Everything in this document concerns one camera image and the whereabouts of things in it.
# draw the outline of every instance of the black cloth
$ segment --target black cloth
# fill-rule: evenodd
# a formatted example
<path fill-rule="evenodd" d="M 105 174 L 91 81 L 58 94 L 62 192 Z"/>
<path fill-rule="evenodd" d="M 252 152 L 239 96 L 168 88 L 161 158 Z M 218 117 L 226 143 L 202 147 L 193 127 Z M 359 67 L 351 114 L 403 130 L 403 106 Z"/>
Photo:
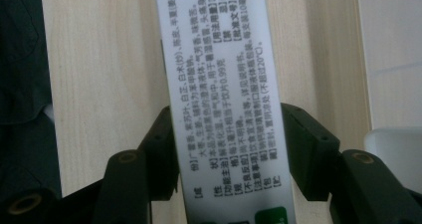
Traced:
<path fill-rule="evenodd" d="M 49 187 L 61 196 L 42 0 L 0 0 L 0 201 Z"/>

